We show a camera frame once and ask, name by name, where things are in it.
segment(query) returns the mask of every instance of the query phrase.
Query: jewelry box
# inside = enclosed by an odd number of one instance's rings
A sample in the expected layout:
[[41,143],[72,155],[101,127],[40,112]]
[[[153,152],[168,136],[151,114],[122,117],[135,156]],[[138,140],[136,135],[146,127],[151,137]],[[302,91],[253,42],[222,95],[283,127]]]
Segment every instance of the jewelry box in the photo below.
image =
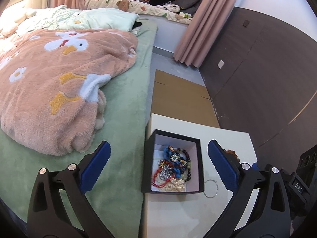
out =
[[141,192],[204,192],[200,140],[154,130],[145,142]]

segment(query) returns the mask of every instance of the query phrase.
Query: green mattress cover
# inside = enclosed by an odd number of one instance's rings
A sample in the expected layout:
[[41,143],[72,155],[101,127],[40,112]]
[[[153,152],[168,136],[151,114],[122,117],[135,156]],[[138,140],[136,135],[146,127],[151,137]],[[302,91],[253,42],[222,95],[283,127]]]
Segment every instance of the green mattress cover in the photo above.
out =
[[[86,197],[99,218],[116,238],[137,237],[143,202],[140,192],[145,137],[145,104],[150,63],[157,26],[142,20],[137,61],[127,72],[102,88],[106,98],[105,124],[96,133],[87,153],[106,140],[111,157],[92,191]],[[65,156],[40,154],[28,149],[0,130],[0,197],[22,220],[27,221],[31,191],[40,168],[63,170],[79,163],[85,154]],[[62,199],[74,226],[80,224],[66,193]]]

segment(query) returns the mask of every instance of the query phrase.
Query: dark wall paneling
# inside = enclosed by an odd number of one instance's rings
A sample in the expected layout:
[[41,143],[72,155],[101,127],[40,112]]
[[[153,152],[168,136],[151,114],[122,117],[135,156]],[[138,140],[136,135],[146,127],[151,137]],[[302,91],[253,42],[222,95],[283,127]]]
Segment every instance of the dark wall paneling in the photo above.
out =
[[[245,20],[250,21],[247,28],[242,26]],[[235,8],[200,69],[220,127],[248,132],[262,165],[294,171],[299,156],[317,144],[313,120],[304,124],[316,118],[317,98],[288,125],[317,90],[316,54],[317,42],[297,28]],[[235,63],[226,64],[227,57]],[[222,69],[217,66],[220,59]],[[298,132],[305,139],[296,139]]]

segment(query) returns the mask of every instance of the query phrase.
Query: open box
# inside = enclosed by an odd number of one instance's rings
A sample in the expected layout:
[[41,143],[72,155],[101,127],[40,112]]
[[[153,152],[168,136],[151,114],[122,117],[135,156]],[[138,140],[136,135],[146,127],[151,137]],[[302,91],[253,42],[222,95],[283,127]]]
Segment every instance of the open box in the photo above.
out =
[[[164,149],[172,146],[175,149],[185,149],[191,160],[191,180],[185,182],[185,191],[165,191],[153,186],[152,179],[159,167],[159,160],[163,160]],[[160,194],[193,194],[204,191],[202,154],[200,140],[161,130],[154,130],[145,142],[143,177],[141,192]]]

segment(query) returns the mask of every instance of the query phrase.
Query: baseboard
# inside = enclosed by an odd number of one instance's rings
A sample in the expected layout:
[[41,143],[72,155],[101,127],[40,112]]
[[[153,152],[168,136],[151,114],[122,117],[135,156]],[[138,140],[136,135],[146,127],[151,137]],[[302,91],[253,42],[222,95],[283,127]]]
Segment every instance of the baseboard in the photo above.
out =
[[158,47],[153,47],[153,53],[155,54],[158,54],[158,55],[162,55],[162,56],[165,56],[165,57],[168,57],[168,58],[171,58],[173,59],[173,55],[174,53],[170,52],[170,51],[166,51],[162,48],[158,48]]

